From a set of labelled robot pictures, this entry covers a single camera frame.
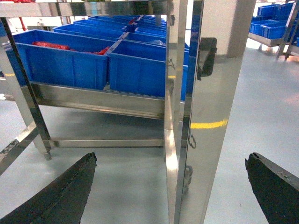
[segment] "red item in crate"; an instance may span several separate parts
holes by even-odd
[[[103,50],[101,50],[100,52],[95,52],[95,54],[97,54],[97,55],[104,55],[109,50],[109,48],[110,47],[106,47]]]
[[[45,42],[45,41],[35,41],[32,44],[36,45],[36,46],[40,46],[40,47],[56,48],[56,49],[62,49],[62,50],[70,49],[70,47],[67,45],[49,43],[49,42]]]
[[[132,25],[135,22],[136,18],[130,20],[129,25]]]

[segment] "floor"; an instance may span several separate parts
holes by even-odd
[[[252,193],[244,159],[258,152],[299,176],[298,59],[275,61],[248,41],[205,224],[266,224]],[[53,136],[161,136],[163,124],[83,110],[42,106]],[[0,148],[25,125],[14,102],[0,101]],[[45,161],[31,144],[0,176],[0,217],[31,198],[88,152],[98,157],[82,224],[166,224],[167,192],[161,148],[54,149]]]

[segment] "metal rack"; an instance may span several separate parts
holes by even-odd
[[[254,10],[254,2],[246,0],[226,3],[231,10],[225,12],[217,10],[214,4],[219,3],[206,0],[203,7],[203,1],[193,2],[189,56],[196,60],[194,66],[188,66],[188,69],[196,78],[193,91],[186,95],[185,102],[181,102],[180,97],[187,0],[3,4],[0,17],[7,34],[0,38],[0,66],[5,74],[5,79],[0,81],[7,82],[11,87],[28,129],[21,141],[15,142],[15,147],[5,151],[5,155],[10,155],[9,159],[0,156],[0,166],[5,164],[8,167],[25,149],[24,141],[32,139],[47,159],[50,159],[53,147],[164,147],[169,224],[203,223]],[[167,15],[165,98],[30,83],[5,18],[135,14]],[[225,18],[221,28],[225,25],[227,29],[215,33],[213,31],[220,29],[217,26],[221,17]],[[212,62],[216,69],[211,77],[198,77],[198,66],[209,58],[206,53],[199,53],[200,35],[217,38],[218,55]],[[13,70],[11,57],[9,60],[7,54],[18,62],[18,70]],[[22,80],[16,77],[16,72],[22,73]],[[164,138],[53,139],[39,105],[164,119]],[[189,188],[189,197],[184,197],[183,193],[184,185],[189,185],[191,181],[185,179],[186,164],[194,169],[190,174],[194,184]]]
[[[293,42],[295,33],[297,31],[297,28],[298,28],[298,24],[299,24],[299,21],[297,21],[297,23],[295,25],[295,20],[296,20],[296,17],[298,15],[298,11],[299,11],[298,0],[295,0],[295,2],[293,4],[293,7],[292,7],[292,10],[291,10],[291,13],[290,13],[290,16],[288,18],[288,21],[286,22],[285,33],[284,33],[282,41],[279,45],[279,49],[278,49],[278,52],[277,52],[277,58],[279,58],[281,55],[283,55],[285,46],[287,44],[289,44],[289,46],[292,46],[292,42]],[[287,51],[287,53],[285,55],[285,59],[288,58],[288,54],[290,54],[290,50]]]
[[[257,3],[260,3],[260,2],[289,2],[288,0],[286,1],[256,1]],[[288,22],[287,22],[287,25],[286,25],[286,30],[285,30],[285,33],[284,33],[284,36],[283,38],[280,38],[280,39],[268,39],[268,38],[265,38],[263,36],[259,36],[259,35],[256,35],[256,34],[253,34],[253,33],[249,33],[248,34],[248,38],[251,39],[251,40],[254,40],[254,41],[257,41],[263,45],[266,45],[270,48],[272,47],[277,47],[279,46],[279,50],[278,50],[278,53],[277,53],[277,57],[279,57],[280,55],[282,55],[283,53],[283,49],[285,47],[285,45],[288,44],[288,39],[289,39],[289,36],[290,36],[290,32],[291,32],[291,29],[294,25],[294,21],[295,21],[295,18],[296,18],[296,15],[297,15],[297,11],[294,10],[295,7],[297,5],[297,0],[295,0],[294,2],[294,5],[293,5],[293,8],[291,10],[291,13],[290,13],[290,16],[289,16],[289,19],[288,19]]]

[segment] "yellow line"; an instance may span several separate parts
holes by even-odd
[[[14,76],[14,73],[5,74],[5,76]]]
[[[191,129],[209,129],[226,126],[228,120],[224,119],[222,121],[213,122],[213,123],[191,123]]]

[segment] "stacked blue crates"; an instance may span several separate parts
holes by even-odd
[[[166,48],[119,40],[107,52],[112,90],[165,96]],[[185,52],[182,89],[187,81],[189,52]]]
[[[50,31],[31,30],[14,35],[30,81],[102,90],[107,82],[108,57],[91,54],[115,42]],[[43,41],[69,46],[72,50],[33,45]]]
[[[106,40],[116,41],[124,34],[122,31],[107,29],[105,27],[89,27],[78,24],[68,24],[53,28],[54,32],[63,34],[73,34],[79,36],[88,36]]]
[[[14,39],[33,82],[164,97],[166,21],[152,16],[93,16],[54,28],[32,30]],[[62,44],[71,50],[40,47]],[[109,47],[104,55],[91,54]],[[189,47],[185,44],[181,100],[185,99]]]
[[[293,3],[286,3],[258,7],[258,16],[252,18],[249,32],[268,39],[282,38],[292,6]]]

